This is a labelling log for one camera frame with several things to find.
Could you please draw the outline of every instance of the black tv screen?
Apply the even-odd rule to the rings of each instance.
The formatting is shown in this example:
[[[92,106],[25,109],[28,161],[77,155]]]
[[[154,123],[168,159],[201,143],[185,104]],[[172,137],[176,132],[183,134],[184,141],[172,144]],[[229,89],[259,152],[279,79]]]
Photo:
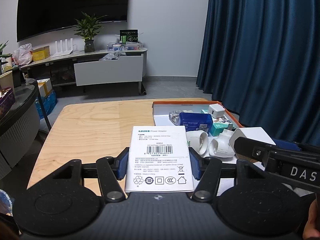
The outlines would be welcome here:
[[[71,27],[84,18],[81,12],[113,22],[126,21],[127,10],[128,0],[19,0],[17,41]]]

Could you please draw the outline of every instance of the wooden tabletop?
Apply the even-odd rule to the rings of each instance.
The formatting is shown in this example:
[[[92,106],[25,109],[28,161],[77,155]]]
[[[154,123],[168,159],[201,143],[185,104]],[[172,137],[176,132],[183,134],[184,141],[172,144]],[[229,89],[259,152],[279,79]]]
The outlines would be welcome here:
[[[157,99],[160,100],[207,101],[204,98]],[[154,125],[154,101],[145,99],[65,106],[41,149],[28,187],[72,159],[95,163],[105,156],[118,156],[130,146],[133,126]],[[124,180],[119,183],[124,189]],[[85,179],[85,186],[100,195],[97,179]]]

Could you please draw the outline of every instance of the person's hand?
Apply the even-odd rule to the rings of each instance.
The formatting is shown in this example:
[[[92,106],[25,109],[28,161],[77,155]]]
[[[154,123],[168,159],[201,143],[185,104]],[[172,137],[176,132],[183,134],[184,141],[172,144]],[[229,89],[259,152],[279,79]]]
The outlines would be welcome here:
[[[0,240],[19,240],[4,223],[0,222]]]
[[[308,222],[306,223],[303,231],[302,238],[304,240],[310,237],[320,237],[320,232],[316,229],[317,219],[317,202],[314,200],[309,208]]]

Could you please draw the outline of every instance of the white plastic fitting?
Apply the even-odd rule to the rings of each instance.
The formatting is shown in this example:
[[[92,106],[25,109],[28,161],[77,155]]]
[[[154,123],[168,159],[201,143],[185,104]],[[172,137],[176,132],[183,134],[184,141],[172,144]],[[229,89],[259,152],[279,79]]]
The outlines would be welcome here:
[[[221,106],[219,104],[209,105],[208,114],[211,114],[212,117],[215,119],[223,117],[224,112],[225,112],[225,110],[224,110],[223,106]]]
[[[199,155],[205,154],[207,150],[209,139],[205,131],[189,131],[186,132],[188,146],[192,147]]]
[[[218,138],[212,139],[209,145],[209,155],[220,158],[233,157],[235,152],[229,145],[229,140],[233,133],[233,131],[224,129],[223,132],[219,134]]]
[[[239,137],[245,137],[252,140],[276,145],[275,142],[271,139],[271,137],[265,132],[265,130],[262,127],[237,128],[229,141],[229,144],[233,149],[234,149],[235,141]]]

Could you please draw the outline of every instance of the tv stand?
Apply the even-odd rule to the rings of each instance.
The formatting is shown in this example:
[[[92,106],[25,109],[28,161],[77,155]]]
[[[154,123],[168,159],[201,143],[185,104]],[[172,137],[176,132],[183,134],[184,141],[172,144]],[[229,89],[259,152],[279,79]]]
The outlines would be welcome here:
[[[85,86],[93,84],[136,82],[139,95],[146,95],[146,90],[142,84],[142,77],[146,73],[147,49],[126,50],[127,56],[120,57],[118,60],[99,61],[104,55],[111,51],[98,50],[95,52],[84,53],[76,51],[69,55],[59,57],[49,57],[43,60],[32,62],[22,66],[21,70],[28,73],[30,78],[42,79],[50,77],[52,87],[76,84]],[[75,78],[70,80],[59,80],[53,76],[53,71],[61,66],[68,66],[70,71],[75,73]]]

